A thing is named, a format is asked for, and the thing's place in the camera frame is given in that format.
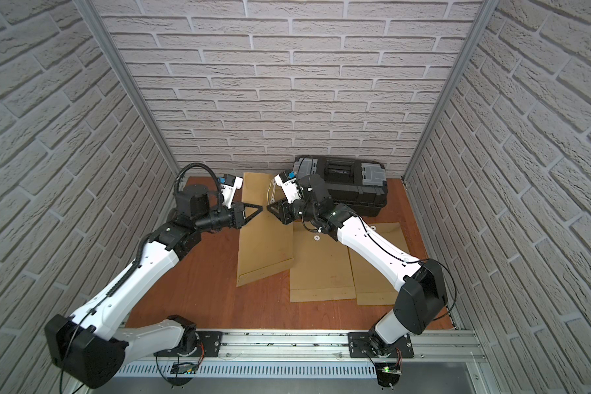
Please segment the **left aluminium corner post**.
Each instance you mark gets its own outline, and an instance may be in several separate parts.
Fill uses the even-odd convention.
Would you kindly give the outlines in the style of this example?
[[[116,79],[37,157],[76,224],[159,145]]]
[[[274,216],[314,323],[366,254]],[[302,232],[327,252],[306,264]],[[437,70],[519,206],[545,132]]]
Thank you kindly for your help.
[[[170,168],[171,172],[174,175],[177,175],[180,167],[178,166],[153,113],[149,109],[149,106],[136,84],[134,77],[131,75],[128,65],[122,58],[120,50],[114,43],[113,37],[105,26],[103,18],[96,10],[94,2],[76,0],[75,5],[82,16],[83,21],[87,24],[93,37],[97,41],[103,55],[108,60],[111,69],[113,69],[116,74],[127,97],[131,100],[131,103],[146,126],[149,135],[154,140],[165,163]]]

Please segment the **right aluminium corner post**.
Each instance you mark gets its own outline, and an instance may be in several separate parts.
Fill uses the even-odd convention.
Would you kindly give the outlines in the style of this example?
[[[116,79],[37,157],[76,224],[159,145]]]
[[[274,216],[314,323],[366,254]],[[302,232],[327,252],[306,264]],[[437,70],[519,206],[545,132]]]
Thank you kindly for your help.
[[[417,146],[415,147],[415,150],[410,158],[410,162],[405,169],[405,172],[402,176],[404,183],[410,180],[413,173],[415,172],[415,168],[418,165],[421,155],[426,149],[426,145],[435,130],[437,122],[444,113],[444,110],[448,105],[449,100],[453,96],[456,87],[459,85],[466,67],[468,66],[475,51],[475,48],[479,45],[479,41],[481,41],[482,35],[484,34],[484,31],[489,24],[489,21],[498,4],[498,0],[482,1],[478,13],[476,14],[476,17],[471,25],[469,34],[466,36],[463,45],[461,46],[461,50],[456,58],[456,62],[454,62],[448,78],[445,80],[443,89],[440,95],[438,95],[438,100],[436,101],[433,110],[430,113],[430,117],[425,125],[425,129],[423,130]]]

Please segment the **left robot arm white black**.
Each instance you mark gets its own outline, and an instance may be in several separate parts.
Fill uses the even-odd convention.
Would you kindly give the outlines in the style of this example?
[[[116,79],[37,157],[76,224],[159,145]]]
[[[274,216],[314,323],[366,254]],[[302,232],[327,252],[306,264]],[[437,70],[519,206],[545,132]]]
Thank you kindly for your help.
[[[44,328],[52,363],[96,389],[128,363],[171,351],[175,355],[205,354],[192,321],[171,315],[161,323],[122,328],[124,318],[161,277],[197,246],[206,232],[240,229],[251,221],[247,203],[234,196],[243,180],[216,176],[205,164],[185,166],[172,194],[176,202],[167,221],[143,236],[136,255],[110,284],[69,316],[55,315]]]

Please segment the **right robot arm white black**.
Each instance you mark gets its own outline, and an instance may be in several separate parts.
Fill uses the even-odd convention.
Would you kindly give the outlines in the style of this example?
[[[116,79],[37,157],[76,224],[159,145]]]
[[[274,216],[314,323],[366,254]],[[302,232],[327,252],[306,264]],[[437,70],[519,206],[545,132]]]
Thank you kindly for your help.
[[[267,209],[284,224],[298,219],[309,222],[315,232],[330,236],[365,259],[397,291],[394,307],[369,330],[366,342],[377,356],[394,353],[397,342],[407,334],[423,333],[447,306],[444,274],[448,269],[435,259],[419,259],[395,247],[347,205],[314,205],[284,198]]]

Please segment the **black grey plastic toolbox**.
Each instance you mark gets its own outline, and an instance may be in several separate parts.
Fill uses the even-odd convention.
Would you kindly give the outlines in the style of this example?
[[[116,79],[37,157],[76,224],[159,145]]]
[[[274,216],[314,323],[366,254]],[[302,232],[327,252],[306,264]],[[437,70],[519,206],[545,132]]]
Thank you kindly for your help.
[[[297,177],[317,173],[325,181],[333,201],[352,208],[359,216],[377,217],[387,205],[387,174],[384,165],[332,156],[297,156]]]

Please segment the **aluminium corner post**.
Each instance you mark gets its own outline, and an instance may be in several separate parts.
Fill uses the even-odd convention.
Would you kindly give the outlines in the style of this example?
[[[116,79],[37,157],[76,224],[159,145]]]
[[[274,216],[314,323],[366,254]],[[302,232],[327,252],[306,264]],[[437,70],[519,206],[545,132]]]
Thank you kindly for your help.
[[[426,149],[426,145],[435,130],[437,122],[444,113],[444,110],[448,105],[449,100],[453,96],[456,87],[459,85],[466,67],[468,66],[475,51],[475,48],[479,45],[479,41],[481,41],[482,35],[484,34],[484,31],[489,24],[489,21],[498,4],[498,0],[482,1],[478,13],[476,14],[476,17],[471,25],[469,34],[466,36],[463,45],[461,46],[461,50],[456,58],[456,62],[454,62],[448,78],[445,80],[443,89],[440,95],[438,95],[438,100],[436,101],[433,110],[430,113],[430,117],[425,125],[425,129],[423,130],[417,146],[415,147],[415,150],[410,158],[410,162],[405,169],[405,172],[402,176],[404,183],[410,180],[413,173],[415,172],[415,168],[418,165],[421,155]]]
[[[82,16],[83,21],[87,24],[93,37],[97,41],[103,55],[108,60],[111,69],[113,69],[116,74],[127,97],[131,100],[131,103],[146,126],[149,135],[154,140],[165,163],[170,168],[171,172],[174,175],[177,175],[180,167],[178,166],[153,113],[149,109],[149,106],[136,84],[134,77],[131,75],[128,65],[122,58],[120,50],[114,43],[113,37],[105,26],[103,18],[96,10],[94,2],[76,0],[75,5]]]

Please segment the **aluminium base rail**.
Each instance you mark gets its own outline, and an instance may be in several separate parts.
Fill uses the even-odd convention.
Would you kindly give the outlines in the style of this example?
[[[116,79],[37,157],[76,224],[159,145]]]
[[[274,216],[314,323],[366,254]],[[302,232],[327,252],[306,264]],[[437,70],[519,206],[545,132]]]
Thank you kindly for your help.
[[[365,356],[363,341],[351,340],[350,330],[270,330],[217,328],[217,339],[203,340],[202,362],[305,362],[366,363],[397,361],[394,351],[387,359]],[[427,330],[410,335],[402,343],[402,364],[410,362],[486,362],[473,331]]]

